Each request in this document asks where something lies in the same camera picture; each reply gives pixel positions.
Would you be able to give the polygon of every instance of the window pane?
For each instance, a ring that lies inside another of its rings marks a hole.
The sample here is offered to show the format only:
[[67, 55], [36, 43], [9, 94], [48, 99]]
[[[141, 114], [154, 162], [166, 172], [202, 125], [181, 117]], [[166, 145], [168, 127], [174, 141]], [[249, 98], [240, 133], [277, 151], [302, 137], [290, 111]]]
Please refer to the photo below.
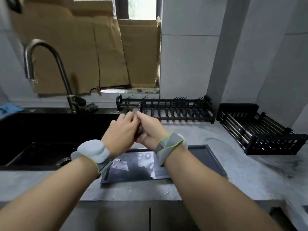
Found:
[[129, 19], [156, 19], [156, 0], [128, 0]]

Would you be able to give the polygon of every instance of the right arm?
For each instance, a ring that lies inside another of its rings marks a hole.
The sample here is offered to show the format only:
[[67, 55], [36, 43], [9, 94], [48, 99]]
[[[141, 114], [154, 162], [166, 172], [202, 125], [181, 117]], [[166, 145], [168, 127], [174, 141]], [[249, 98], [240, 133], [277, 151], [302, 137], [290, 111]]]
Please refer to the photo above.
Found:
[[[145, 133], [138, 142], [152, 150], [169, 133], [159, 120], [137, 112]], [[282, 231], [236, 186], [179, 145], [164, 162], [185, 206], [200, 230]]]

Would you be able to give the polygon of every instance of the black sink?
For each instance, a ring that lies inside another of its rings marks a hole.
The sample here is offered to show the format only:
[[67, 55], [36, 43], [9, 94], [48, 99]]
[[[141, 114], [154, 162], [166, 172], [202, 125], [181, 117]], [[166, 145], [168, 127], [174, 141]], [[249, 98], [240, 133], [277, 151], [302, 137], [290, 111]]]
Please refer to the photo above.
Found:
[[25, 111], [0, 121], [0, 169], [56, 170], [81, 143], [101, 139], [119, 116], [49, 110], [53, 113]]

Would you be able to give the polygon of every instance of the black dish rack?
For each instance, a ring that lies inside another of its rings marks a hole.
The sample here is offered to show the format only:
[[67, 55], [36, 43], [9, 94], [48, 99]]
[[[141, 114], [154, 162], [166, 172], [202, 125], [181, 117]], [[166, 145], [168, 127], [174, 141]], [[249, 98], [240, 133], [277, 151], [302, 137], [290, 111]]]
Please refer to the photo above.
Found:
[[295, 134], [289, 127], [257, 112], [256, 104], [220, 104], [217, 120], [247, 155], [295, 155], [308, 135]]
[[159, 120], [192, 120], [206, 121], [214, 124], [215, 113], [212, 108], [212, 100], [205, 95], [203, 99], [195, 100], [184, 97], [175, 99], [132, 99], [122, 98], [118, 95], [116, 99], [117, 110], [125, 108], [137, 108], [151, 117]]

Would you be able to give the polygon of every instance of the left arm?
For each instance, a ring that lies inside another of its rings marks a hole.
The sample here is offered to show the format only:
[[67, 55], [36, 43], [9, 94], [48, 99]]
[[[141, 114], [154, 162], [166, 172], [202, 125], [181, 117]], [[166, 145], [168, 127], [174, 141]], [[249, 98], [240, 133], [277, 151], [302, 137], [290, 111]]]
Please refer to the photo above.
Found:
[[[133, 120], [132, 112], [121, 114], [110, 123], [102, 142], [111, 160], [133, 145], [138, 125], [139, 120]], [[59, 230], [97, 177], [98, 168], [91, 159], [81, 156], [73, 160], [7, 204], [0, 211], [0, 230]]]

